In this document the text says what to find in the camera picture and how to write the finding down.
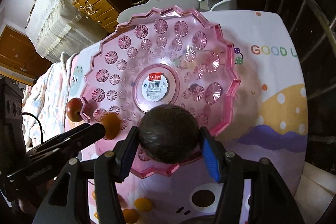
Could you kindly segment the orange tangerine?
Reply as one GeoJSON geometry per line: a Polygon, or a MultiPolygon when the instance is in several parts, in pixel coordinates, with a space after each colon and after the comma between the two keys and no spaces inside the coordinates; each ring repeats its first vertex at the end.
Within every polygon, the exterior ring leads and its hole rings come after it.
{"type": "Polygon", "coordinates": [[[139,216],[137,212],[133,209],[124,209],[122,211],[125,223],[127,224],[134,224],[137,223],[139,216]]]}
{"type": "Polygon", "coordinates": [[[121,131],[121,120],[115,113],[109,113],[102,119],[106,140],[114,139],[121,131]]]}

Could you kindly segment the round dark avocado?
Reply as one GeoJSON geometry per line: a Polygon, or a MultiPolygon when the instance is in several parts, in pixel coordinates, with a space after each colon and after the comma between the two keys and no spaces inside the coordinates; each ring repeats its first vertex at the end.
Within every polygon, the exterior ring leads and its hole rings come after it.
{"type": "Polygon", "coordinates": [[[142,117],[138,128],[139,143],[147,156],[165,164],[184,161],[198,145],[198,123],[180,106],[152,108],[142,117]]]}

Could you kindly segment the red apple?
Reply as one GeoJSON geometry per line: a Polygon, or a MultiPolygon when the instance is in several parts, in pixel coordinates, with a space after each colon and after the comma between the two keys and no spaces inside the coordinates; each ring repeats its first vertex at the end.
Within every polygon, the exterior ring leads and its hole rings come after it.
{"type": "Polygon", "coordinates": [[[72,122],[80,122],[82,121],[81,116],[81,108],[83,106],[83,103],[80,98],[72,98],[68,101],[66,105],[66,114],[68,116],[68,119],[72,122]]]}

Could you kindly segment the small yellow-orange citrus near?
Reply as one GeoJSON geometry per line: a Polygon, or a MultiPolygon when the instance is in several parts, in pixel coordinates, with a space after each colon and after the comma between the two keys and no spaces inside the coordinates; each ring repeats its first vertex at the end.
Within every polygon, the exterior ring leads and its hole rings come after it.
{"type": "Polygon", "coordinates": [[[142,197],[134,201],[135,208],[142,213],[149,213],[154,209],[150,199],[142,197]]]}

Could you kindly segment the cartoon printed table cloth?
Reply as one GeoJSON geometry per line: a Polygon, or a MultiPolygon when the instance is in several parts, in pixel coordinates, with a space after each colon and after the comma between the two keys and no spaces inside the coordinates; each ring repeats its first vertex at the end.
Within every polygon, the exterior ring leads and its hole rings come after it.
{"type": "MultiPolygon", "coordinates": [[[[234,45],[235,70],[240,78],[232,121],[216,139],[243,159],[270,159],[295,193],[306,153],[307,99],[301,66],[282,19],[255,11],[201,14],[219,24],[224,38],[234,45]]],[[[38,145],[75,127],[67,118],[66,104],[80,98],[83,74],[102,41],[77,55],[60,57],[37,80],[23,106],[26,141],[38,145]]],[[[118,136],[97,141],[82,150],[83,159],[97,158],[118,141],[118,136]]]]}

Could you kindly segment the white lace cloth cover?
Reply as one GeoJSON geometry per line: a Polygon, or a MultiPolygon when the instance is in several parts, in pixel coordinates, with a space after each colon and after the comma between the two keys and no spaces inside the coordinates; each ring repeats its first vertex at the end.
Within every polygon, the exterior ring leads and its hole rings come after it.
{"type": "Polygon", "coordinates": [[[71,56],[107,36],[74,1],[36,0],[27,20],[27,37],[37,54],[52,63],[57,63],[63,52],[71,56]]]}

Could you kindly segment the pink plastic fruit plate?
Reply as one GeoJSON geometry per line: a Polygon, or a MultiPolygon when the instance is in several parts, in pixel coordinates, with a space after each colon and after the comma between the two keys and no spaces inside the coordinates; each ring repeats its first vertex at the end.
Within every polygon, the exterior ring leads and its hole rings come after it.
{"type": "Polygon", "coordinates": [[[80,114],[88,123],[116,114],[122,140],[150,109],[172,104],[217,136],[232,121],[240,85],[234,55],[221,26],[197,10],[174,6],[132,16],[92,54],[80,114]]]}

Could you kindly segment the metal bed frame rails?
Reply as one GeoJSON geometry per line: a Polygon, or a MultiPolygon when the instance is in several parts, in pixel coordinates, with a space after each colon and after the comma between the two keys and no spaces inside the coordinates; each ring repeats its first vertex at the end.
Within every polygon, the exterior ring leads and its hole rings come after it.
{"type": "Polygon", "coordinates": [[[335,0],[266,0],[298,51],[309,100],[335,95],[335,0]]]}

